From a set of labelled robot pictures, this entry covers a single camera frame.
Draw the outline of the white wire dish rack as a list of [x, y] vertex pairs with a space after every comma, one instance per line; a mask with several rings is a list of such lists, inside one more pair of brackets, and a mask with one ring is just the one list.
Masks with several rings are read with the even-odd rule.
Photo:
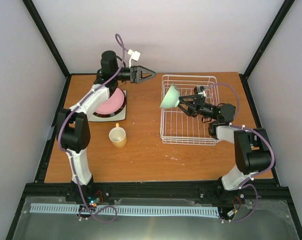
[[[162, 76], [162, 99], [172, 84], [182, 97], [194, 94], [194, 88], [202, 85], [205, 87], [206, 102], [212, 105], [220, 103], [217, 78], [214, 76], [165, 74]], [[209, 135], [208, 122], [202, 120], [202, 116], [187, 116], [177, 107], [161, 110], [160, 136], [165, 144], [214, 146], [219, 142]]]

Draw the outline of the green ceramic bowl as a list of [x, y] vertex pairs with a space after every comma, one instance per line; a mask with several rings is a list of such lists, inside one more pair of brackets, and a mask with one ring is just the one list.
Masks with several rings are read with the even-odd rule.
[[177, 86], [173, 83], [164, 96], [160, 108], [171, 109], [179, 105], [180, 92]]

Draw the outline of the pink plate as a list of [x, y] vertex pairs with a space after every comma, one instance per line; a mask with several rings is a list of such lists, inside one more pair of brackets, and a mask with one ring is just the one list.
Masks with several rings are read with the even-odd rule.
[[124, 100], [125, 95], [123, 91], [119, 88], [116, 88], [111, 97], [103, 102], [95, 112], [100, 115], [112, 114], [120, 109], [124, 103]]

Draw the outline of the yellow mug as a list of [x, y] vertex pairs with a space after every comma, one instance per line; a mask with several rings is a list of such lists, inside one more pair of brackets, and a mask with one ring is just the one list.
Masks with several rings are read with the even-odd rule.
[[122, 127], [120, 127], [119, 123], [116, 123], [115, 127], [110, 130], [109, 139], [117, 148], [123, 148], [126, 145], [126, 131]]

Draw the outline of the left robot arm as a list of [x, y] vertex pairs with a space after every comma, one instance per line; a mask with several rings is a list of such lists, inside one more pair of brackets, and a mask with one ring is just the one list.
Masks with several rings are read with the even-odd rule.
[[118, 81], [139, 84], [155, 76], [155, 71], [140, 65], [124, 67], [123, 57], [119, 58], [112, 50], [105, 51], [101, 55], [101, 69], [97, 71], [96, 80], [88, 93], [72, 107], [59, 110], [58, 146], [68, 156], [72, 181], [80, 185], [77, 195], [83, 201], [90, 201], [95, 195], [95, 189], [88, 184], [92, 179], [87, 160], [91, 139], [89, 118], [114, 94]]

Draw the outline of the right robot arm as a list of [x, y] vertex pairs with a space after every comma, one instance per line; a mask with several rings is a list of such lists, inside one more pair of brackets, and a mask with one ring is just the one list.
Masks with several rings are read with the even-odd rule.
[[248, 181], [273, 168], [275, 156], [265, 129], [250, 129], [232, 124], [236, 107], [220, 103], [206, 102], [204, 94], [181, 96], [177, 105], [189, 117], [201, 115], [209, 119], [209, 135], [216, 140], [234, 144], [235, 166], [220, 177], [216, 187], [216, 197], [225, 199], [231, 192], [244, 188]]

